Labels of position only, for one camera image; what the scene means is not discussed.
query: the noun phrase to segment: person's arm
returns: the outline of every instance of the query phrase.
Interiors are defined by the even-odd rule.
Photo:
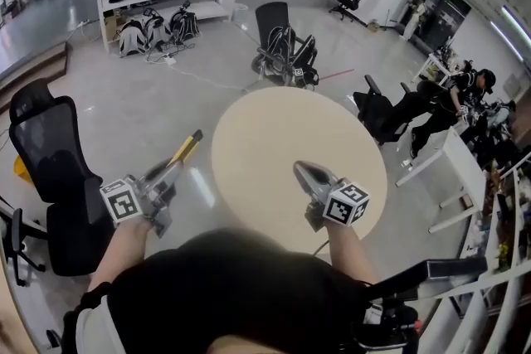
[[[379,279],[354,229],[329,220],[324,221],[324,226],[329,233],[332,266],[352,279],[377,283]]]
[[[146,239],[151,227],[144,218],[127,220],[118,226],[92,276],[89,292],[103,282],[113,283],[120,273],[144,260]]]
[[[456,85],[450,89],[451,101],[454,103],[455,110],[457,111],[458,114],[460,114],[461,112],[461,104],[459,102],[459,96],[458,96],[459,93],[460,93],[459,87],[457,87]]]

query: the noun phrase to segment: desk leg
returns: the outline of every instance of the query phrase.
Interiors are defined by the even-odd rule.
[[[403,185],[405,182],[408,182],[409,180],[411,180],[412,178],[414,178],[414,176],[416,176],[419,172],[421,172],[422,170],[424,170],[426,167],[428,167],[430,164],[432,164],[433,162],[435,162],[437,159],[439,159],[442,155],[442,149],[438,150],[435,154],[433,154],[431,157],[429,157],[425,162],[423,162],[422,164],[418,165],[417,167],[415,167],[413,169],[413,171],[409,172],[409,174],[407,174],[406,176],[402,177],[400,180],[398,180],[395,184],[400,187],[401,185]]]
[[[475,214],[479,210],[480,209],[477,208],[476,206],[472,206],[468,210],[465,210],[461,212],[460,214],[457,214],[457,216],[453,216],[449,218],[448,220],[441,221],[441,223],[439,223],[438,225],[433,225],[432,227],[430,227],[428,231],[430,233],[435,233],[436,231],[443,230],[446,227],[449,227],[451,225],[454,225],[455,223],[460,222],[461,220],[464,220],[466,217],[470,217],[472,214]]]
[[[466,195],[465,188],[462,188],[460,191],[458,191],[454,196],[448,198],[446,201],[439,204],[440,208],[444,208],[446,206],[449,206],[452,202],[457,201],[458,199],[461,199],[464,195]]]

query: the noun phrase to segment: wheelchair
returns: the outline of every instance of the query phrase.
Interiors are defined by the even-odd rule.
[[[288,4],[271,2],[256,9],[256,21],[260,33],[259,55],[251,68],[262,77],[277,85],[292,85],[314,90],[319,74],[313,67],[317,57],[315,37],[306,40],[297,37],[290,26]],[[300,47],[295,51],[295,43]]]

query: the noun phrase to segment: yellow object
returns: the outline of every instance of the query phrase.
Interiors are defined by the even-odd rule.
[[[202,139],[202,131],[198,130],[196,133],[194,133],[192,136],[188,136],[188,138],[184,141],[183,145],[179,148],[177,153],[173,155],[173,158],[168,163],[168,166],[172,165],[177,160],[183,161],[183,163],[188,159],[188,157],[192,154],[192,152],[196,149],[197,143]]]
[[[20,155],[17,155],[17,159],[15,159],[15,163],[13,164],[13,172],[22,180],[26,180],[26,182],[33,184],[30,173],[27,172],[26,166],[24,165],[24,162],[22,162]]]

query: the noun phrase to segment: person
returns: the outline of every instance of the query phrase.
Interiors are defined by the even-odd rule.
[[[496,76],[487,69],[451,77],[448,90],[430,83],[430,87],[436,88],[432,95],[418,91],[404,95],[382,123],[380,131],[383,134],[393,134],[404,123],[431,112],[431,117],[425,124],[412,130],[410,154],[414,159],[431,134],[447,130],[457,123],[458,117],[462,115],[462,105],[477,108],[485,93],[492,93],[495,84]]]
[[[332,221],[332,265],[231,229],[144,259],[150,226],[119,224],[88,292],[64,317],[64,354],[215,354],[225,336],[260,345],[245,354],[338,352],[363,322],[364,288],[378,281],[354,229]]]
[[[412,38],[413,33],[418,27],[418,23],[421,20],[422,15],[426,13],[426,0],[418,0],[418,4],[415,8],[415,11],[413,12],[413,15],[409,22],[406,25],[406,29],[404,30],[404,35],[402,36],[402,39],[405,41],[408,41]]]

